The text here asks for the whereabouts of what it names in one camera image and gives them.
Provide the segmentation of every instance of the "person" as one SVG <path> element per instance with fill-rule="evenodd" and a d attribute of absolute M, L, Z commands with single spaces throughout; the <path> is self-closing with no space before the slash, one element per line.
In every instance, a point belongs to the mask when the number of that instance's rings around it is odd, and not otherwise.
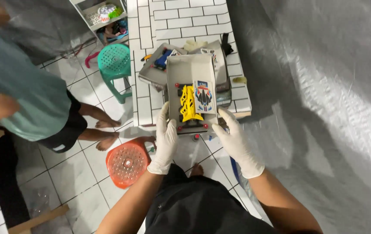
<path fill-rule="evenodd" d="M 158 233 L 322 233 L 313 215 L 252 153 L 235 116 L 219 108 L 230 133 L 213 130 L 224 149 L 239 163 L 242 175 L 272 226 L 253 217 L 219 182 L 203 176 L 195 165 L 189 178 L 171 164 L 178 136 L 176 122 L 166 122 L 166 103 L 157 119 L 155 159 L 100 223 L 96 234 L 136 233 L 146 217 L 146 234 Z"/>
<path fill-rule="evenodd" d="M 8 20 L 0 5 L 0 26 Z M 56 153 L 69 150 L 77 139 L 100 141 L 96 148 L 107 150 L 119 137 L 117 132 L 87 128 L 83 116 L 98 120 L 96 128 L 120 126 L 100 108 L 79 102 L 63 79 L 32 65 L 0 32 L 0 125 Z"/>

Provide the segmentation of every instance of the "orange plastic stool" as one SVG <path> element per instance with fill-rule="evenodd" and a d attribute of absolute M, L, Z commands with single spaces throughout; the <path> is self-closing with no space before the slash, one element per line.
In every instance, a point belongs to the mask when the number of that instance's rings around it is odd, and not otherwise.
<path fill-rule="evenodd" d="M 112 149 L 106 156 L 106 166 L 113 183 L 126 189 L 135 183 L 151 163 L 145 142 L 152 142 L 156 149 L 154 136 L 142 136 Z"/>

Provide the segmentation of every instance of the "black shorts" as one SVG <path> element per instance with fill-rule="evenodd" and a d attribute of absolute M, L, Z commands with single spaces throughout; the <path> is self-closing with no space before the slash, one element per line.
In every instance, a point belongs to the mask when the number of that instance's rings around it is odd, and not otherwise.
<path fill-rule="evenodd" d="M 67 90 L 67 96 L 72 102 L 68 113 L 68 120 L 58 133 L 37 141 L 56 153 L 63 153 L 71 149 L 79 136 L 87 128 L 87 121 L 79 113 L 81 103 Z"/>

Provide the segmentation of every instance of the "pink object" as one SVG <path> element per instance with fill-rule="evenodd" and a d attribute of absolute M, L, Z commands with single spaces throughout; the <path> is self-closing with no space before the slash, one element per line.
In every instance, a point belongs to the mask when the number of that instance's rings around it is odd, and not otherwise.
<path fill-rule="evenodd" d="M 96 52 L 96 53 L 94 53 L 90 56 L 87 56 L 87 58 L 84 60 L 84 65 L 86 65 L 87 68 L 90 68 L 90 65 L 89 65 L 90 59 L 97 57 L 99 55 L 99 53 L 100 53 L 100 51 L 98 51 L 98 52 Z"/>

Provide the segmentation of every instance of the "white latex glove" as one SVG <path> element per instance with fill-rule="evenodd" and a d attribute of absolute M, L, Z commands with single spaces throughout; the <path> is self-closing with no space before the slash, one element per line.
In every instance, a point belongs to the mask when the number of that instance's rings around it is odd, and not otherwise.
<path fill-rule="evenodd" d="M 250 179 L 258 177 L 265 169 L 262 161 L 258 160 L 251 150 L 247 141 L 247 136 L 238 121 L 230 111 L 219 107 L 220 116 L 229 126 L 230 133 L 223 130 L 218 124 L 213 124 L 212 128 L 220 138 L 226 152 L 237 162 L 242 171 L 243 177 Z"/>
<path fill-rule="evenodd" d="M 177 151 L 177 122 L 173 119 L 167 125 L 167 112 L 168 102 L 162 107 L 157 119 L 157 149 L 154 160 L 148 165 L 149 172 L 160 175 L 168 174 L 172 157 Z"/>

